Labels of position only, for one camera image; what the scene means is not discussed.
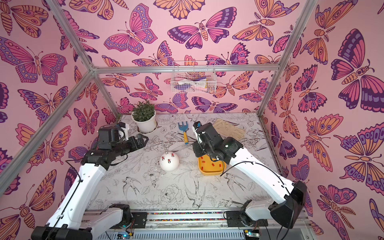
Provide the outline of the aluminium frame corner post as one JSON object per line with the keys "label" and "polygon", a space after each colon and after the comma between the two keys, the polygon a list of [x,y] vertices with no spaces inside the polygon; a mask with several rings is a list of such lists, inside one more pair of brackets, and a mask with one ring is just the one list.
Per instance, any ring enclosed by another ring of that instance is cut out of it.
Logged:
{"label": "aluminium frame corner post", "polygon": [[61,6],[57,1],[48,0],[47,4],[50,6],[52,14],[55,16],[58,23],[62,27],[63,31],[69,38],[70,43],[73,46],[73,49],[75,49],[75,51],[78,53],[79,59],[87,69],[87,74],[90,76],[85,77],[86,80],[93,80],[95,82],[95,84],[99,88],[100,93],[103,95],[105,102],[108,104],[109,108],[111,109],[111,111],[114,113],[114,115],[118,120],[120,117],[120,113],[117,110],[115,102],[113,101],[109,92],[106,90],[105,85],[102,82],[99,74],[96,73],[97,68],[93,65],[92,61],[89,59],[88,54],[86,53],[83,46],[81,45],[81,42],[79,41],[78,36],[76,35],[69,21],[67,20],[67,17],[65,16],[65,13],[63,12]]}

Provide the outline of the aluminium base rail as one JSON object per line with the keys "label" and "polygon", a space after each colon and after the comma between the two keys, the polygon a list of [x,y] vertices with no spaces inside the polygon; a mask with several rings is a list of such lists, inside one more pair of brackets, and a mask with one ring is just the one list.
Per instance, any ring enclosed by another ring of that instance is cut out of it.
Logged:
{"label": "aluminium base rail", "polygon": [[267,227],[277,229],[279,223],[262,211],[256,220],[248,217],[245,210],[203,209],[174,211],[129,210],[126,206],[112,207],[106,210],[80,211],[73,207],[61,214],[67,227],[79,227],[89,230],[94,236],[106,232],[148,231],[203,231],[250,229]]}

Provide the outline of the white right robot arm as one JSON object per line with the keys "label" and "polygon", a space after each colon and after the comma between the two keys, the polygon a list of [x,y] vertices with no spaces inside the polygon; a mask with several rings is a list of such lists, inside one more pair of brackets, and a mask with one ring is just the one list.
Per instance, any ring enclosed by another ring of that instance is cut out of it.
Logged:
{"label": "white right robot arm", "polygon": [[280,226],[292,229],[299,217],[306,198],[307,186],[298,181],[288,180],[254,157],[239,141],[232,137],[223,139],[212,123],[193,124],[196,142],[193,150],[196,157],[204,155],[223,161],[246,174],[270,196],[265,201],[245,202],[237,214],[244,226],[252,226],[258,221],[274,220]]}

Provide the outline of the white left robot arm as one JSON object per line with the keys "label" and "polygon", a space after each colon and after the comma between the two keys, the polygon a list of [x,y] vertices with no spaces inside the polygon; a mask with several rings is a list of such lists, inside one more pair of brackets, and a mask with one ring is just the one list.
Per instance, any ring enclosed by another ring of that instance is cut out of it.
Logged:
{"label": "white left robot arm", "polygon": [[89,222],[82,222],[93,192],[107,170],[115,166],[114,160],[144,148],[149,141],[142,134],[129,137],[128,129],[122,122],[99,128],[98,143],[82,158],[68,194],[46,225],[35,227],[33,240],[95,240],[113,226],[132,226],[134,219],[127,204],[113,204]]}

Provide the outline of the cream fabric work glove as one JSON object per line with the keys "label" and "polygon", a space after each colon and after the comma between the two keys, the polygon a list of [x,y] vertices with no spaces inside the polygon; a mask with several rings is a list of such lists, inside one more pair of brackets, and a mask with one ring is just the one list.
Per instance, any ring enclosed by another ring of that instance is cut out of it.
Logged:
{"label": "cream fabric work glove", "polygon": [[213,124],[213,127],[223,138],[232,137],[237,141],[242,140],[246,133],[245,130],[240,129],[233,124],[221,119],[216,120],[216,122]]}

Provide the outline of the green plant in white pot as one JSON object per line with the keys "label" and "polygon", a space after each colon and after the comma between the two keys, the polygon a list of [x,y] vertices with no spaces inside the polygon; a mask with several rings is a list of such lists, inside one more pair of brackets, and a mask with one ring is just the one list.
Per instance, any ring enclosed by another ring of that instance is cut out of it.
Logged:
{"label": "green plant in white pot", "polygon": [[148,134],[153,132],[157,127],[155,105],[148,100],[138,102],[133,109],[132,119],[140,133]]}

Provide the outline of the blue yellow garden rake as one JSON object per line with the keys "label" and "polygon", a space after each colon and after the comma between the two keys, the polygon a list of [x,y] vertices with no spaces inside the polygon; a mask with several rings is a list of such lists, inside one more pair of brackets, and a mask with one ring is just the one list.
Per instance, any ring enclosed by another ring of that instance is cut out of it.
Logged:
{"label": "blue yellow garden rake", "polygon": [[179,122],[178,123],[179,130],[183,132],[184,143],[187,145],[189,143],[187,130],[189,129],[188,122]]}

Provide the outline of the yellow plastic tray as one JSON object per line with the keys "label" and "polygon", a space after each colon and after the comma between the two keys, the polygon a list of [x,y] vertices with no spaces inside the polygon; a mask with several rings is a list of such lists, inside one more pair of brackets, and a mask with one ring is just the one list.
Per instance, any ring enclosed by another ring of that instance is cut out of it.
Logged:
{"label": "yellow plastic tray", "polygon": [[208,155],[198,158],[198,166],[200,172],[204,176],[217,176],[221,175],[226,169],[227,165],[223,161],[212,161]]}

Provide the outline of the white dome with screws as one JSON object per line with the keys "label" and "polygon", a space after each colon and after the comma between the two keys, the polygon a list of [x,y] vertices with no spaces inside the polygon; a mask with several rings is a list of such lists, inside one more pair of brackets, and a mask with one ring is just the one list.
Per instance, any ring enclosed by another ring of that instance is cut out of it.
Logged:
{"label": "white dome with screws", "polygon": [[180,158],[174,152],[165,152],[159,159],[159,165],[165,172],[173,172],[180,165]]}

